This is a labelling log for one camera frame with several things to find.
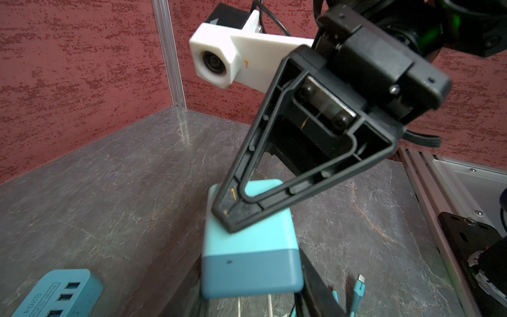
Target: bolt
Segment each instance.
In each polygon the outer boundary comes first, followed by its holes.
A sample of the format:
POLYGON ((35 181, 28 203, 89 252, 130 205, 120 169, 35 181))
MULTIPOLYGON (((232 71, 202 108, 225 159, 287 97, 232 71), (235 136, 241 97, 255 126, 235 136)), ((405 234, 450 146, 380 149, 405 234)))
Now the bolt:
POLYGON ((335 117, 331 120, 335 131, 338 133, 342 133, 349 126, 350 122, 352 122, 353 117, 346 112, 345 110, 340 111, 335 117))
POLYGON ((484 46, 486 46, 486 48, 492 48, 492 47, 496 46, 499 42, 500 42, 500 37, 497 35, 493 35, 492 37, 490 37, 486 40, 486 43, 484 44, 484 46))
POLYGON ((389 87, 389 93, 391 95, 397 95, 400 93, 400 87, 398 85, 392 85, 391 87, 389 87))
POLYGON ((299 97, 301 100, 310 100, 315 94, 315 87, 310 84, 303 84, 299 89, 299 97))
POLYGON ((466 223, 468 223, 468 224, 469 224, 469 225, 471 225, 471 226, 473 226, 474 224, 476 224, 476 223, 477 223, 477 221, 476 221, 474 218, 472 218, 472 217, 468 217, 468 218, 466 218, 466 219, 465 219, 465 222, 466 222, 466 223))

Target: gray marble table surface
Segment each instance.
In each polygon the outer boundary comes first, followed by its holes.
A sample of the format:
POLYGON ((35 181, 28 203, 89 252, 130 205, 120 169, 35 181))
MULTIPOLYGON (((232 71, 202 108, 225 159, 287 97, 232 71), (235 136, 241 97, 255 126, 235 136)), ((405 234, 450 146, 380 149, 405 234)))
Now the gray marble table surface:
MULTIPOLYGON (((37 281, 88 268, 104 291, 91 316, 157 316, 202 248, 208 188, 223 180, 248 126, 169 108, 0 186, 0 315, 37 281)), ((293 177, 263 157, 254 179, 293 177)), ((385 160, 291 208, 300 247, 343 308, 361 273, 361 316, 461 316, 401 163, 385 160)), ((266 298, 241 299, 266 316, 266 298)), ((287 315, 289 294, 274 295, 287 315)), ((235 299, 211 316, 235 316, 235 299)))

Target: usb port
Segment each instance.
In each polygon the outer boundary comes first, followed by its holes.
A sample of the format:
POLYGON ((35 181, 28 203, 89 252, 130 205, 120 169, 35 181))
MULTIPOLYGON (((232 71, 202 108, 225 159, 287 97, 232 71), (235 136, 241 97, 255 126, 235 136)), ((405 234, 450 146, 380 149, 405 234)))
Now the usb port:
POLYGON ((58 300, 70 300, 72 297, 72 294, 61 294, 60 297, 58 297, 58 300))
POLYGON ((63 310, 50 310, 46 317, 59 317, 63 313, 63 310))
POLYGON ((69 283, 69 284, 67 284, 66 289, 76 289, 76 288, 78 288, 79 284, 81 284, 81 283, 80 282, 69 283))

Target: green light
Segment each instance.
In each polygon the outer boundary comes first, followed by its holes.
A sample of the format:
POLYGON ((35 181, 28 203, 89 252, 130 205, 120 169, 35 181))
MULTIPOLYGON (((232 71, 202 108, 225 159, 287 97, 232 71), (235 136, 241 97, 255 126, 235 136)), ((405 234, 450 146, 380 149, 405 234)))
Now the green light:
POLYGON ((453 16, 453 26, 454 26, 454 33, 459 33, 459 26, 461 25, 461 17, 457 14, 454 14, 453 16))
POLYGON ((442 34, 442 30, 440 27, 432 28, 425 35, 423 35, 419 39, 419 48, 421 51, 425 51, 428 46, 431 44, 442 34))

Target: camera lens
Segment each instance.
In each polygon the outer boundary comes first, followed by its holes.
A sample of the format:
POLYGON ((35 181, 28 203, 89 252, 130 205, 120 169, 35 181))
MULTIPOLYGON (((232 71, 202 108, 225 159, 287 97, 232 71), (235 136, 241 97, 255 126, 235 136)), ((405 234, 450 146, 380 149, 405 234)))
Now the camera lens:
POLYGON ((222 74, 225 72, 225 65, 218 56, 211 52, 204 52, 202 59, 206 67, 215 74, 222 74))

